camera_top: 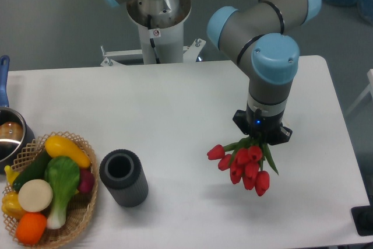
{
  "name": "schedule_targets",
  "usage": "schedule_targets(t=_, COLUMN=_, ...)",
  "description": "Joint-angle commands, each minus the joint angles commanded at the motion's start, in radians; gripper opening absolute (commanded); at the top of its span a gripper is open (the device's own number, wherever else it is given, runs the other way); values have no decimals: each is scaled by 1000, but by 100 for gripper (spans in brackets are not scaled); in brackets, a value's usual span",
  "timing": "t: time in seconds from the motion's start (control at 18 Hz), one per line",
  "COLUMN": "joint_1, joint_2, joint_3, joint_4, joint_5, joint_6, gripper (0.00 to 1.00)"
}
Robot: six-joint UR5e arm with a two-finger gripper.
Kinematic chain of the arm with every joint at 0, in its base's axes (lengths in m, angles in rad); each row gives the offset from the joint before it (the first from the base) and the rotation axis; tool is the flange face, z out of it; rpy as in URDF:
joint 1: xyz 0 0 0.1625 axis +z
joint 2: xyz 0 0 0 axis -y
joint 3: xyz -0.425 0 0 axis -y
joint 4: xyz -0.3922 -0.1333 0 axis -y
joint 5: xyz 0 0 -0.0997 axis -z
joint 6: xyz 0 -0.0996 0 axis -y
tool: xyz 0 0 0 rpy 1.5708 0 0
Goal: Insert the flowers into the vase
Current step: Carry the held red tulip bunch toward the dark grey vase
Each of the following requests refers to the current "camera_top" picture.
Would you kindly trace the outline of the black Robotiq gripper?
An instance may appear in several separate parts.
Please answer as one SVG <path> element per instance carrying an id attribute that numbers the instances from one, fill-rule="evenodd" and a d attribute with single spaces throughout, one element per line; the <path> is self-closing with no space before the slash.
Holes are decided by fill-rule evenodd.
<path id="1" fill-rule="evenodd" d="M 293 131 L 285 127 L 282 122 L 284 110 L 276 115 L 264 115 L 260 109 L 253 110 L 249 105 L 246 111 L 237 110 L 233 121 L 244 135 L 258 138 L 259 135 L 266 137 L 269 145 L 287 143 Z"/>

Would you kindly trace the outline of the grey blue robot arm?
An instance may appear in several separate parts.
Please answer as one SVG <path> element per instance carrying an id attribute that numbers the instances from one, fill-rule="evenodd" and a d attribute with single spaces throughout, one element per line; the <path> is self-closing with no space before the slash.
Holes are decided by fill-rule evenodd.
<path id="1" fill-rule="evenodd" d="M 105 0 L 126 4 L 137 25 L 145 64 L 184 62 L 184 22 L 191 0 Z M 240 130 L 264 143 L 289 141 L 292 131 L 282 123 L 300 50 L 286 32 L 314 18 L 322 0 L 257 0 L 245 12 L 231 6 L 217 10 L 207 36 L 249 77 L 245 110 L 234 115 Z"/>

